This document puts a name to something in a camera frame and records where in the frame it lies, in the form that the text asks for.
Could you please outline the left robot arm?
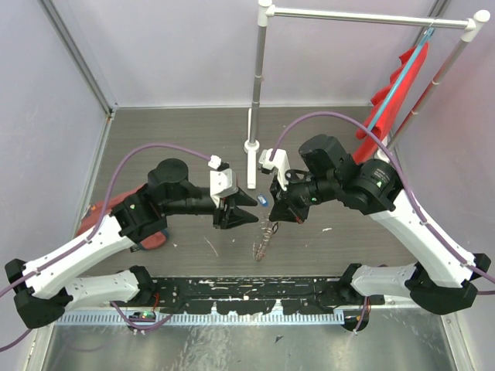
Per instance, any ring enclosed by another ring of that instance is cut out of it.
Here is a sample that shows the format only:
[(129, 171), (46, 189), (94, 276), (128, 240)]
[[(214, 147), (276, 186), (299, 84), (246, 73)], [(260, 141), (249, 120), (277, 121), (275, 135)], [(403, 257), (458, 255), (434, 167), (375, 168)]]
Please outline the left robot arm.
[(5, 272), (15, 292), (15, 308), (29, 329), (49, 325), (66, 312), (119, 301), (146, 306), (155, 284), (143, 266), (116, 274), (83, 277), (83, 273), (117, 252), (127, 250), (167, 227), (169, 216), (209, 215), (213, 226), (228, 230), (258, 218), (245, 211), (257, 201), (237, 184), (225, 166), (210, 171), (210, 184), (189, 181), (185, 162), (170, 158), (148, 173), (148, 181), (104, 215), (100, 225), (36, 260), (14, 259)]

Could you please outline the metal disc with keyrings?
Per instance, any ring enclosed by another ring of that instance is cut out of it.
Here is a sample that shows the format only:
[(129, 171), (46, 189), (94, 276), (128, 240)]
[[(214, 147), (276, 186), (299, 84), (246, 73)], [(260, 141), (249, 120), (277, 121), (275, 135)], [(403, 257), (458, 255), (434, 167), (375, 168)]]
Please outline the metal disc with keyrings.
[(258, 242), (254, 243), (252, 255), (256, 262), (260, 262), (266, 254), (272, 237), (277, 233), (279, 222), (267, 220), (261, 228), (261, 236)]

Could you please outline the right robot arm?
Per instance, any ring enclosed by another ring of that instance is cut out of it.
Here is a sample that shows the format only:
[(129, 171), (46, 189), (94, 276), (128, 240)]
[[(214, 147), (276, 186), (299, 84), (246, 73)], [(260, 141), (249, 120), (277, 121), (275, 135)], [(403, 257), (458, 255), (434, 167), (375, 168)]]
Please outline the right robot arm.
[(299, 155), (305, 171), (291, 169), (281, 149), (265, 150), (259, 158), (261, 170), (274, 175), (270, 221), (302, 224), (311, 206), (336, 200), (385, 227), (416, 258), (401, 267), (351, 264), (339, 279), (343, 301), (355, 305), (374, 295), (398, 296), (436, 315), (473, 305), (479, 275), (469, 265), (487, 272), (490, 258), (464, 250), (442, 229), (433, 234), (437, 223), (413, 209), (389, 163), (372, 158), (357, 164), (337, 138), (325, 134), (303, 143)]

